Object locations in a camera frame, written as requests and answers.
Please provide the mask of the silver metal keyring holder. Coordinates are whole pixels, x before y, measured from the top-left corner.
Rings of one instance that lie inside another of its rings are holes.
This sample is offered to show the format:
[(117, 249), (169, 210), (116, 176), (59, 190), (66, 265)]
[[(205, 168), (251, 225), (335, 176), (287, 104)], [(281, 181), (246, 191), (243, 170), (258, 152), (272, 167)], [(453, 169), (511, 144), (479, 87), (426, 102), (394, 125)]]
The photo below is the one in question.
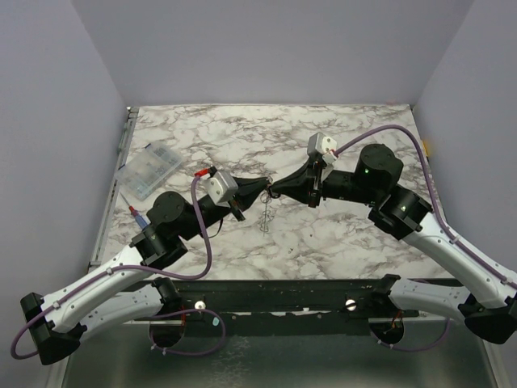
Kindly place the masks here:
[(270, 223), (274, 218), (274, 210), (271, 208), (271, 202), (275, 199), (275, 196), (266, 190), (261, 196), (260, 201), (263, 204), (262, 215), (259, 219), (259, 229), (266, 235), (270, 230)]

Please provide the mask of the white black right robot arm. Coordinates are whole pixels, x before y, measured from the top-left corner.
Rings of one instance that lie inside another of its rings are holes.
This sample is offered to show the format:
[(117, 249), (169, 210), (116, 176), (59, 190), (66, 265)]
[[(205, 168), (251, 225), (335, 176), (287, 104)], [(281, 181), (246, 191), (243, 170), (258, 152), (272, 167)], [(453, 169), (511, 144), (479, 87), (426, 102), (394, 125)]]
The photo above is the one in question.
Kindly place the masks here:
[(472, 258), (480, 251), (451, 237), (429, 202), (398, 184), (403, 163), (386, 145), (365, 146), (353, 172), (325, 174), (321, 159), (309, 158), (288, 177), (272, 184), (271, 192), (312, 208), (321, 199), (370, 206), (374, 226), (418, 249), (460, 282), (458, 287), (419, 283), (384, 276), (371, 296), (381, 316), (395, 310), (419, 310), (462, 322), (473, 334), (504, 344), (516, 331), (516, 291)]

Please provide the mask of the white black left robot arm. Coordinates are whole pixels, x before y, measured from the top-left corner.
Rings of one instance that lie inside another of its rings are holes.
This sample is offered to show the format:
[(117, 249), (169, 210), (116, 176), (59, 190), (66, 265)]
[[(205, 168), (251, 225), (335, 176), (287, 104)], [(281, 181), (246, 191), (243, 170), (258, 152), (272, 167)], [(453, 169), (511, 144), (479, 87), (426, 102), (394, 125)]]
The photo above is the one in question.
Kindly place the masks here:
[[(200, 171), (191, 184), (191, 199), (163, 192), (147, 212), (140, 233), (100, 267), (52, 293), (29, 293), (20, 301), (34, 356), (51, 365), (75, 352), (82, 340), (110, 325), (157, 315), (173, 317), (181, 306), (171, 294), (172, 281), (198, 280), (212, 266), (207, 228), (227, 215), (239, 221), (267, 189), (269, 179), (234, 178), (226, 171)], [(185, 241), (201, 236), (207, 262), (201, 273), (180, 275), (168, 267), (187, 253)]]

